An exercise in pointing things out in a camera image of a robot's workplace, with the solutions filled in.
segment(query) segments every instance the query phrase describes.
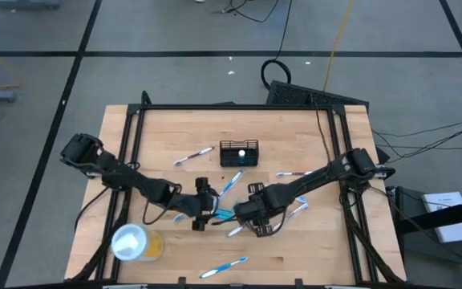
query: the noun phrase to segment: black basket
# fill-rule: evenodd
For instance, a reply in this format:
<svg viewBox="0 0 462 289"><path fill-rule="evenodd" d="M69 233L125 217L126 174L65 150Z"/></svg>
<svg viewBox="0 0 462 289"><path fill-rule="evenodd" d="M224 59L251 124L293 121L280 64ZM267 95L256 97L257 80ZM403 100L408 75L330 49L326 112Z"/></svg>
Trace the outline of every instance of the black basket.
<svg viewBox="0 0 462 289"><path fill-rule="evenodd" d="M260 146L257 140L221 140L221 166L257 166L260 157Z"/></svg>

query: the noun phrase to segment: gray floor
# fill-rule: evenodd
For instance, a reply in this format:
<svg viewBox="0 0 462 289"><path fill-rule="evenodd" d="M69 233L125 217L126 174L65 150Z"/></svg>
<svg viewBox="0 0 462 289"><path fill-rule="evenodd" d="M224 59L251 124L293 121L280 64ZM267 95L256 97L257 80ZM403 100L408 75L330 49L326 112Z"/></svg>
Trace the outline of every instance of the gray floor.
<svg viewBox="0 0 462 289"><path fill-rule="evenodd" d="M1 51L76 51L94 1L64 0L58 10L0 11ZM262 17L273 1L255 0ZM462 1L449 0L462 30ZM287 1L263 24L211 14L227 0L104 0L88 51L266 51L278 49ZM347 7L340 1L295 1L286 50L332 48ZM341 51L460 51L438 1L356 2ZM47 164L7 286L63 279L87 180L60 164L76 132L97 135L108 104L138 102L146 89L156 104L263 104L259 70L266 57L84 58ZM4 58L24 79L13 104L0 103L0 264L43 150L73 58ZM321 89L327 58L285 57L293 83ZM274 69L270 79L284 80ZM10 77L0 67L0 83ZM404 133L462 121L462 58L337 58L328 91L371 103L378 131ZM425 145L458 128L397 145ZM462 146L462 137L449 147ZM389 181L425 192L462 193L462 150L431 151L394 163ZM418 284L462 287L462 266L407 253L407 276Z"/></svg>

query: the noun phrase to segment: wooden tabletop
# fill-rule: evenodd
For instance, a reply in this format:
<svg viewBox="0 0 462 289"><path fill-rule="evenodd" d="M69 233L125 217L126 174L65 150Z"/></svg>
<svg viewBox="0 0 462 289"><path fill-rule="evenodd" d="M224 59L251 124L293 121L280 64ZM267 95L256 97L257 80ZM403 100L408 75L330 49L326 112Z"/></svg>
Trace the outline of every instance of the wooden tabletop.
<svg viewBox="0 0 462 289"><path fill-rule="evenodd" d="M104 148L115 155L119 152L126 110L127 106L107 106L99 134ZM353 146L365 148L377 162L365 108L348 106L346 114ZM327 115L325 112L319 112L319 115L332 157ZM341 126L339 118L335 119L343 152ZM132 125L127 156L131 155L135 127L136 120ZM220 191L239 168L220 167L219 141L249 139L259 140L259 164L242 168L245 174L221 202L224 208L231 209L237 200L245 200L249 183L289 182L295 177L276 177L276 173L311 171L327 163L315 111L148 110L140 143L139 171L148 177L181 183L184 193L195 193L197 177L207 177L211 186ZM217 149L186 161L182 166L172 164L210 146ZM371 184L384 188L379 180ZM83 204L101 189L100 179L90 180ZM237 227L236 222L206 226L205 232L192 231L190 220L174 223L172 219L177 212L168 211L157 223L147 226L147 230L156 230L164 238L165 249L161 258L150 263L122 263L119 282L177 283L178 278L184 276L187 283L294 284L296 278L302 278L307 285L354 284L338 192L335 182L307 193L309 209L268 238L257 238L246 230L227 238L227 233ZM108 193L94 204L79 221L66 277L77 274L100 244L109 196ZM373 246L391 269L405 279L386 197L368 190L363 194L363 200ZM145 198L133 190L129 222L142 224L144 205ZM158 207L149 206L147 219L152 220L160 211ZM368 279L365 254L358 244L363 278ZM249 260L213 277L199 279L202 273L242 256L249 257Z"/></svg>

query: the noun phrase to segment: plastic cup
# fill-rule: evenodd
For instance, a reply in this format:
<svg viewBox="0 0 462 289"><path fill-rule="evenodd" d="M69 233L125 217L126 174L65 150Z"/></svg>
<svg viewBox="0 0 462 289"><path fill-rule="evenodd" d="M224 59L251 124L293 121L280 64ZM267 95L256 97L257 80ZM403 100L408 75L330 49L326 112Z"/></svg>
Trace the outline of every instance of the plastic cup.
<svg viewBox="0 0 462 289"><path fill-rule="evenodd" d="M111 251L121 261L151 262L163 253L164 240L158 232L127 224L113 234Z"/></svg>

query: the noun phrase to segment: yellow liquid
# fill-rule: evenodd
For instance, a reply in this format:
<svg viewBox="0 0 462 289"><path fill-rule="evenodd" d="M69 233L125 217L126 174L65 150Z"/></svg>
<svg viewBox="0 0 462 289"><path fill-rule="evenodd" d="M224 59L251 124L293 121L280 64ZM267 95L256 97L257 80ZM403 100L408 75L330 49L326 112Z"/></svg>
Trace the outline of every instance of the yellow liquid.
<svg viewBox="0 0 462 289"><path fill-rule="evenodd" d="M156 231L148 231L148 249L144 253L145 258L155 260L161 256L164 251L164 239Z"/></svg>

